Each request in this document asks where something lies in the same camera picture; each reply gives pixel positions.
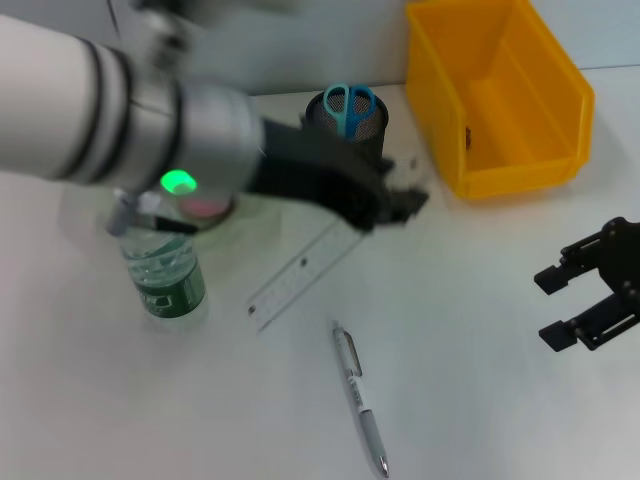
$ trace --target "yellow bin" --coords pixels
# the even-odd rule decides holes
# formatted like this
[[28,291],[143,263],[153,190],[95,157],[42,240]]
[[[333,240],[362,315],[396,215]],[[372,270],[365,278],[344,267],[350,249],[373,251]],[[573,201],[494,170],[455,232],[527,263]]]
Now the yellow bin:
[[594,94],[526,0],[410,4],[407,97],[460,197],[560,185],[591,148]]

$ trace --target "pen holder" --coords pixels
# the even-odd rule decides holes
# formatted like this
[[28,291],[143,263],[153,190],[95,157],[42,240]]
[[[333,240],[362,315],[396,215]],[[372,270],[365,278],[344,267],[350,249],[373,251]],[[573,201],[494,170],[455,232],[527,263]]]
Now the pen holder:
[[[324,92],[316,95],[309,105],[302,120],[303,125],[315,125],[326,128],[337,135],[337,122],[324,108]],[[364,94],[358,93],[355,101],[355,112],[364,113],[369,110],[371,100]],[[344,92],[330,95],[329,105],[336,111],[341,111],[344,107]],[[384,133],[389,124],[389,112],[382,100],[376,97],[376,110],[370,117],[362,120],[356,129],[353,140],[348,140],[357,144],[366,153],[367,157],[374,162],[382,159],[382,148],[384,146]]]

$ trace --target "green led light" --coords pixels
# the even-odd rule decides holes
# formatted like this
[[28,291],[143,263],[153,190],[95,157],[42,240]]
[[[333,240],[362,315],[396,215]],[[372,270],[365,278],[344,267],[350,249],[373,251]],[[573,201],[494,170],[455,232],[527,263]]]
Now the green led light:
[[173,195],[189,195],[198,188],[198,182],[184,170],[171,170],[160,179],[160,185]]

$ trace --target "silver pen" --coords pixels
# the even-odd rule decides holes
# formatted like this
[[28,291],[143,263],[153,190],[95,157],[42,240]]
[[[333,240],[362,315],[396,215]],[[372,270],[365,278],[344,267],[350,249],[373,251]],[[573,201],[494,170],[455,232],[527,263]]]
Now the silver pen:
[[351,335],[345,332],[344,328],[338,325],[337,322],[334,322],[333,326],[333,338],[338,348],[340,363],[342,363],[344,374],[347,377],[351,397],[358,409],[358,419],[360,420],[362,433],[369,447],[369,453],[371,453],[371,458],[378,471],[385,478],[389,478],[387,453],[384,450],[384,445],[382,445],[382,438],[380,438],[380,432],[378,432],[376,419],[364,395],[361,378],[362,367],[360,366],[360,360],[358,359],[353,338],[351,338]]

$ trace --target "robotic arm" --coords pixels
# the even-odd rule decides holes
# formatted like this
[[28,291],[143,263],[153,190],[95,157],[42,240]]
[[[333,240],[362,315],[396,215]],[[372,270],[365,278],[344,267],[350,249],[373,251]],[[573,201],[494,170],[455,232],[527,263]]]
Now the robotic arm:
[[559,266],[538,273],[534,280],[547,294],[569,286],[569,281],[592,270],[612,294],[567,322],[540,330],[540,338],[560,352],[580,340],[596,350],[640,323],[640,223],[624,218],[607,222],[598,233],[565,247]]
[[[279,125],[239,92],[178,81],[188,45],[182,16],[197,4],[142,2],[153,28],[137,61],[0,16],[0,169],[117,187],[132,199],[179,172],[186,181],[175,177],[174,194],[308,201],[362,231],[420,210],[425,193],[387,190],[384,166],[331,132]],[[135,204],[118,210],[124,230],[135,223]]]

